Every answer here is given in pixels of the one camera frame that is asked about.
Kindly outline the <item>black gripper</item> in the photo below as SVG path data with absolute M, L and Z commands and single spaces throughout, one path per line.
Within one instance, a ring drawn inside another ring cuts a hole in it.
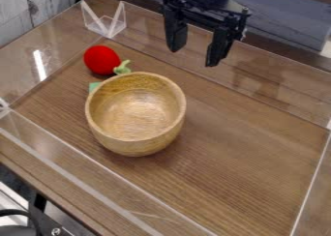
M 229 28 L 243 29 L 251 13 L 233 0 L 162 0 L 166 46 L 177 52 L 186 44 L 186 22 L 216 27 L 206 48 L 205 66 L 214 67 L 226 57 L 233 37 Z

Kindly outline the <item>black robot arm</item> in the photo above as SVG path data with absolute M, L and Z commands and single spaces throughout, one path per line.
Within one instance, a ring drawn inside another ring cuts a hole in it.
M 186 44 L 189 24 L 213 32 L 205 66 L 217 66 L 226 58 L 233 42 L 244 38 L 249 9 L 233 0 L 162 0 L 161 13 L 166 46 L 172 52 Z

